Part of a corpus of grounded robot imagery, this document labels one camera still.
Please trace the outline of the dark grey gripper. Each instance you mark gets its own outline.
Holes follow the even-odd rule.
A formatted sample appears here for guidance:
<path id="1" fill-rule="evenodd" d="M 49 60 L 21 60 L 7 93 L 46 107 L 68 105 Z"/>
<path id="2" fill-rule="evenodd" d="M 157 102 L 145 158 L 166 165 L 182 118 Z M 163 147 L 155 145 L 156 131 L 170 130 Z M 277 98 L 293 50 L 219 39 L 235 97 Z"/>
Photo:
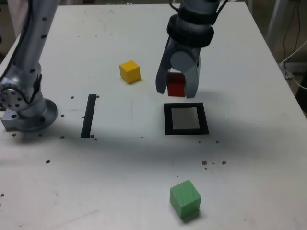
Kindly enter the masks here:
<path id="1" fill-rule="evenodd" d="M 171 56 L 172 44 L 176 52 Z M 186 97 L 194 98 L 199 86 L 201 68 L 200 52 L 200 48 L 192 48 L 180 44 L 177 41 L 171 41 L 171 38 L 168 37 L 155 79 L 157 92 L 161 94 L 165 93 L 167 87 L 167 74 L 172 67 L 180 71 L 185 77 Z"/>

